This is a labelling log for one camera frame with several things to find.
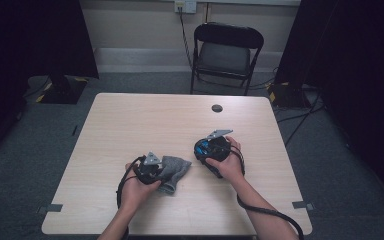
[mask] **chair backrest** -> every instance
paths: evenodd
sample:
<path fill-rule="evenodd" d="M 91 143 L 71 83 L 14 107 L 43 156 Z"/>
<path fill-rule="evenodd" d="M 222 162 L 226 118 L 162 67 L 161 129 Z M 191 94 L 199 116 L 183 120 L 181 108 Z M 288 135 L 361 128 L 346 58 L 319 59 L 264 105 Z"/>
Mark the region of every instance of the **chair backrest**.
<path fill-rule="evenodd" d="M 194 40 L 195 45 L 199 40 L 250 49 L 261 49 L 264 44 L 261 33 L 253 28 L 215 22 L 198 26 L 194 32 Z"/>

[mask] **forearm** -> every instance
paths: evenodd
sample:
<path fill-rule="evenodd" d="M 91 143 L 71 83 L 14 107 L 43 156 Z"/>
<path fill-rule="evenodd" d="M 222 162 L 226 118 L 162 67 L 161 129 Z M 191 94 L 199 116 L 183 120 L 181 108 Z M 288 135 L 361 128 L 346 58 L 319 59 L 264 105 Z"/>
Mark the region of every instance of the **forearm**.
<path fill-rule="evenodd" d="M 99 236 L 98 239 L 120 240 L 126 232 L 130 220 L 132 220 L 133 216 L 135 215 L 136 209 L 137 208 L 122 205 L 120 209 L 118 209 L 114 218 L 111 220 L 110 224 L 107 226 L 107 228 L 105 228 L 104 232 L 102 232 L 101 236 Z"/>
<path fill-rule="evenodd" d="M 249 206 L 276 210 L 246 180 L 240 179 L 232 183 L 239 198 Z M 246 210 L 259 239 L 298 239 L 291 225 L 276 216 Z"/>

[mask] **black stand base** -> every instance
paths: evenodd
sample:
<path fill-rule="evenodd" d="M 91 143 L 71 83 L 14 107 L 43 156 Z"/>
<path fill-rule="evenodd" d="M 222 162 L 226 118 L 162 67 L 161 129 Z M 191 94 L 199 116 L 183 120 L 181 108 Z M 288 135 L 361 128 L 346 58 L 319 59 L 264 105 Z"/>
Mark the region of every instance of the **black stand base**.
<path fill-rule="evenodd" d="M 310 108 L 311 104 L 300 88 L 287 84 L 272 84 L 267 87 L 269 98 L 276 107 Z"/>
<path fill-rule="evenodd" d="M 64 84 L 52 81 L 52 84 L 46 87 L 46 89 L 42 92 L 42 95 L 37 99 L 37 102 L 53 104 L 77 104 L 77 101 L 82 95 L 86 84 L 86 80 L 77 80 L 74 78 L 65 78 Z"/>

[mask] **hand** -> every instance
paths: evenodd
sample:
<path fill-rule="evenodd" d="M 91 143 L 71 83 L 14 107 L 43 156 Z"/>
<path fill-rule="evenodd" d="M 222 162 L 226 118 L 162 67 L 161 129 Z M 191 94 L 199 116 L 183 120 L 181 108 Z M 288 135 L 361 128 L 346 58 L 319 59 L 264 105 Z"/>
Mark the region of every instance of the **hand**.
<path fill-rule="evenodd" d="M 236 142 L 232 137 L 226 136 L 226 139 L 231 144 L 230 150 L 239 153 L 241 150 L 241 144 Z M 228 180 L 230 183 L 244 178 L 242 174 L 241 161 L 242 160 L 234 153 L 230 153 L 229 156 L 227 156 L 227 158 L 222 162 L 212 158 L 206 159 L 206 162 L 211 166 L 216 167 L 223 178 Z"/>
<path fill-rule="evenodd" d="M 131 163 L 126 164 L 126 170 L 130 167 Z M 139 208 L 139 206 L 144 203 L 148 197 L 154 192 L 158 186 L 160 186 L 161 181 L 156 181 L 152 184 L 146 185 L 143 184 L 134 173 L 133 169 L 127 174 L 126 182 L 124 183 L 123 191 L 121 194 L 121 204 L 129 205 L 134 209 Z"/>

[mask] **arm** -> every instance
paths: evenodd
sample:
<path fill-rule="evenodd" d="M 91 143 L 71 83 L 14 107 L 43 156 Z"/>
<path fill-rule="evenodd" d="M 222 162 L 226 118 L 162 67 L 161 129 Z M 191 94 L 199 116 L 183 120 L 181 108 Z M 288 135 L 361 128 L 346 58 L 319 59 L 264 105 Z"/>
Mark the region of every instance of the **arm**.
<path fill-rule="evenodd" d="M 241 149 L 240 143 L 227 136 L 232 145 L 232 151 Z M 240 159 L 230 154 L 223 162 L 208 158 L 207 163 L 216 167 L 220 174 L 230 183 L 239 198 L 247 205 L 276 210 L 267 202 L 245 179 L 241 172 Z M 298 239 L 291 225 L 275 216 L 246 210 L 259 239 Z"/>
<path fill-rule="evenodd" d="M 112 221 L 102 232 L 98 239 L 117 239 L 120 240 L 126 232 L 130 220 L 132 220 L 139 207 L 154 192 L 161 181 L 157 181 L 150 185 L 145 185 L 135 177 L 135 173 L 130 171 L 127 175 L 126 183 L 123 187 L 121 195 L 121 206 L 115 214 Z"/>

